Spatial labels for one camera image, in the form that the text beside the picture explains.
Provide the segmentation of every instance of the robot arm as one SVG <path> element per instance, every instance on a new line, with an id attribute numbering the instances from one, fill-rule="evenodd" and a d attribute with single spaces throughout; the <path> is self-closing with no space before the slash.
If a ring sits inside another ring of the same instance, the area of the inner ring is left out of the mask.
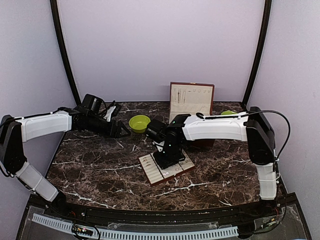
<path id="1" fill-rule="evenodd" d="M 6 177 L 16 176 L 30 190 L 38 193 L 46 201 L 65 202 L 65 195 L 46 180 L 40 172 L 27 162 L 23 143 L 41 136 L 67 132 L 70 130 L 89 130 L 104 137 L 122 138 L 130 131 L 121 121 L 111 119 L 121 108 L 114 102 L 103 112 L 99 112 L 103 100 L 87 94 L 81 105 L 74 109 L 61 107 L 55 112 L 28 117 L 6 115 L 0 126 L 0 161 Z"/>
<path id="2" fill-rule="evenodd" d="M 258 112 L 252 107 L 250 112 Z M 158 147 L 154 160 L 166 169 L 185 159 L 182 153 L 187 141 L 200 139 L 229 139 L 248 142 L 250 160 L 257 168 L 260 198 L 274 200 L 277 195 L 277 174 L 274 171 L 275 135 L 262 113 L 248 115 L 203 116 L 180 114 L 170 124 L 153 119 L 147 126 L 146 135 Z"/>

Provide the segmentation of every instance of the green bowl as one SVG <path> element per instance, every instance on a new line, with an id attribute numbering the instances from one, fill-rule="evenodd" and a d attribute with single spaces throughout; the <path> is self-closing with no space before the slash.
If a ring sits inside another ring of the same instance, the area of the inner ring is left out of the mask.
<path id="1" fill-rule="evenodd" d="M 150 118 L 145 115 L 137 115 L 130 119 L 129 126 L 137 134 L 143 134 L 146 131 Z"/>
<path id="2" fill-rule="evenodd" d="M 221 113 L 221 115 L 232 115 L 232 114 L 237 114 L 237 112 L 228 110 Z"/>

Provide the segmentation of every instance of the box lid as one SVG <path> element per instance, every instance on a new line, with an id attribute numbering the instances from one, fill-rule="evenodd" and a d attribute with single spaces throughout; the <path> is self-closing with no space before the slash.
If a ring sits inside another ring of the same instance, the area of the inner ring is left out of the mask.
<path id="1" fill-rule="evenodd" d="M 169 122 L 178 114 L 211 115 L 214 91 L 213 84 L 171 82 Z"/>

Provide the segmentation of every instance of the wooden base board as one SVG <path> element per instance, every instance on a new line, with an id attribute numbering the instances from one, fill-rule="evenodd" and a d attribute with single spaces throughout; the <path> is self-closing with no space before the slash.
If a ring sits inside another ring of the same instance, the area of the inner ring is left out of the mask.
<path id="1" fill-rule="evenodd" d="M 185 160 L 166 169 L 161 169 L 156 163 L 154 153 L 139 157 L 140 164 L 151 187 L 185 174 L 195 168 L 194 163 L 185 151 L 182 150 L 182 152 L 185 155 Z"/>

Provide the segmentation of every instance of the white cable tray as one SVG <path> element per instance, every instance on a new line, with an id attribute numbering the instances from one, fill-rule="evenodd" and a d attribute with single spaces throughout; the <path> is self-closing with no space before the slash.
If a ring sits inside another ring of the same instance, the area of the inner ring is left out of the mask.
<path id="1" fill-rule="evenodd" d="M 71 229 L 73 223 L 65 220 L 58 220 L 40 214 L 33 214 L 32 221 L 51 229 L 55 229 L 67 234 L 73 234 Z M 93 227 L 87 227 L 93 231 L 91 239 L 98 239 L 98 233 Z M 97 229 L 100 232 L 101 240 L 215 240 L 225 239 L 238 236 L 238 227 L 227 227 L 206 231 L 193 231 L 193 232 L 171 232 L 171 233 L 147 233 L 147 232 L 129 232 L 129 231 L 116 231 L 104 228 Z M 79 236 L 89 237 L 88 235 L 78 233 Z"/>

